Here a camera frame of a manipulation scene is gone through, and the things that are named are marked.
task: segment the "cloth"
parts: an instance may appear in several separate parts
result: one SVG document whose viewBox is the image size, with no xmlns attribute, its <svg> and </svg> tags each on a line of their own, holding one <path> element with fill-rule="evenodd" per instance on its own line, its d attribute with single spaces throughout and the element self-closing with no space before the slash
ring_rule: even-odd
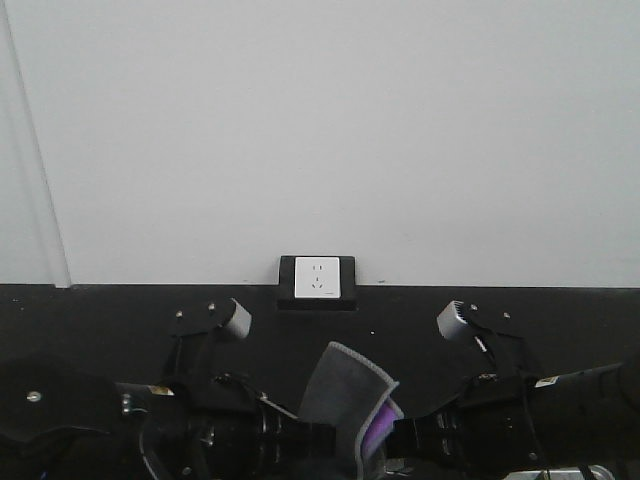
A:
<svg viewBox="0 0 640 480">
<path fill-rule="evenodd" d="M 337 342 L 318 361 L 299 417 L 336 427 L 336 465 L 349 478 L 363 479 L 365 462 L 393 429 L 394 417 L 404 418 L 389 398 L 397 386 L 380 367 Z"/>
</svg>

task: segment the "electrical outlet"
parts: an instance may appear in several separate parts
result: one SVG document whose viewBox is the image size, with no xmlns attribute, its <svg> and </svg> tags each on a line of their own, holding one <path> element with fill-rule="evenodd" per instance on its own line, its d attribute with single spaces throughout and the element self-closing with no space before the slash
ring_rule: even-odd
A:
<svg viewBox="0 0 640 480">
<path fill-rule="evenodd" d="M 356 310 L 356 259 L 348 256 L 280 257 L 280 310 Z"/>
<path fill-rule="evenodd" d="M 294 298 L 340 298 L 339 257 L 296 257 Z"/>
</svg>

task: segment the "white outlet faceplate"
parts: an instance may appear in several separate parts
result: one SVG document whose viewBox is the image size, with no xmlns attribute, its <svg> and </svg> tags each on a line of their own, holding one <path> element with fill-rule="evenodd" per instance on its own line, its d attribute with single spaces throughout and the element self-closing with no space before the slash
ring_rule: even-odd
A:
<svg viewBox="0 0 640 480">
<path fill-rule="evenodd" d="M 296 257 L 295 298 L 340 298 L 338 257 Z"/>
</svg>

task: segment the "purple fabric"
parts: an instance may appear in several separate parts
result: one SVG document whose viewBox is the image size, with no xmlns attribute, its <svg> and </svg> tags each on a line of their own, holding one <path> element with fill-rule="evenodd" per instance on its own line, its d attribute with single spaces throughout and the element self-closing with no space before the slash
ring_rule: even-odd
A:
<svg viewBox="0 0 640 480">
<path fill-rule="evenodd" d="M 398 420 L 398 415 L 387 400 L 382 404 L 378 413 L 371 421 L 362 440 L 362 456 L 368 459 L 382 444 L 384 439 L 393 430 L 393 422 Z"/>
</svg>

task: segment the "black table surface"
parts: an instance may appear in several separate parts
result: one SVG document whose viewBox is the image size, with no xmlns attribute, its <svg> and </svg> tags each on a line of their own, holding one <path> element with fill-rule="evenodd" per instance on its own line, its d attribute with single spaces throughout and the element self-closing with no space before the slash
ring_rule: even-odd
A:
<svg viewBox="0 0 640 480">
<path fill-rule="evenodd" d="M 272 285 L 1 285 L 0 361 L 47 353 L 118 382 L 151 383 L 175 312 L 226 296 L 253 325 L 245 341 L 222 347 L 220 369 L 247 374 L 294 412 L 332 340 L 400 381 L 393 397 L 407 416 L 485 371 L 479 352 L 438 332 L 435 319 L 453 299 L 509 312 L 548 374 L 619 362 L 640 348 L 640 289 L 359 286 L 356 311 L 293 312 L 278 310 Z"/>
</svg>

